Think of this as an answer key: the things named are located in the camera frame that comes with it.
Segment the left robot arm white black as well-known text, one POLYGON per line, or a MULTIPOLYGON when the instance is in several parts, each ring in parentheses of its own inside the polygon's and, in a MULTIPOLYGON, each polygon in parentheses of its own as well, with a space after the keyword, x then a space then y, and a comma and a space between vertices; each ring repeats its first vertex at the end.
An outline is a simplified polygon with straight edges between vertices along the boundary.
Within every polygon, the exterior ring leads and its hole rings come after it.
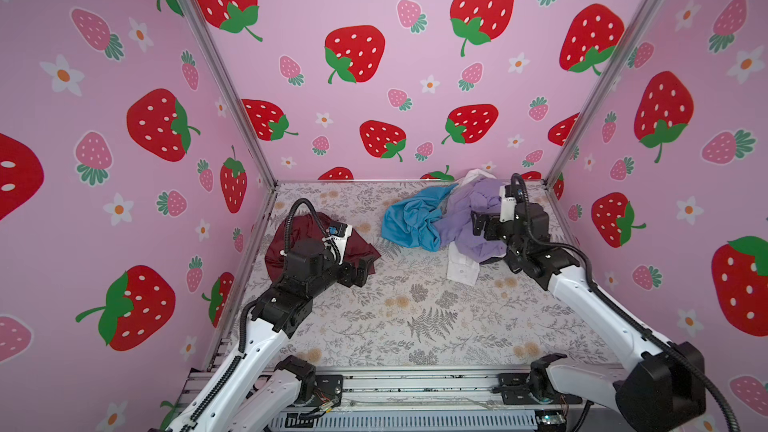
POLYGON ((344 250, 337 237, 285 246, 279 280, 243 308, 236 348, 167 431, 262 431, 285 408, 311 400, 315 367, 295 357, 279 362, 258 391, 253 386, 312 312, 315 298, 335 284, 366 284, 377 257, 348 261, 344 250))

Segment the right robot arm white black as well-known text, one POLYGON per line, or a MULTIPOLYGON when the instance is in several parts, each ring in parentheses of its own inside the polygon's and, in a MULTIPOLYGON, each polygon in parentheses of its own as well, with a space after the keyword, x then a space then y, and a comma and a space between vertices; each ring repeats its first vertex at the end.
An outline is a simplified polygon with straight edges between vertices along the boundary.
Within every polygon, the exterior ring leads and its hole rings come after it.
POLYGON ((507 248, 505 263, 566 304, 619 359, 618 373, 569 361, 562 353, 531 365, 524 390, 539 402, 573 395, 618 412, 635 431, 671 431, 706 412, 713 397, 730 431, 740 428, 724 394, 705 374, 703 355, 675 344, 614 301, 592 279, 591 263, 577 248, 552 243, 548 214, 537 204, 505 200, 499 214, 471 215, 472 232, 507 248))

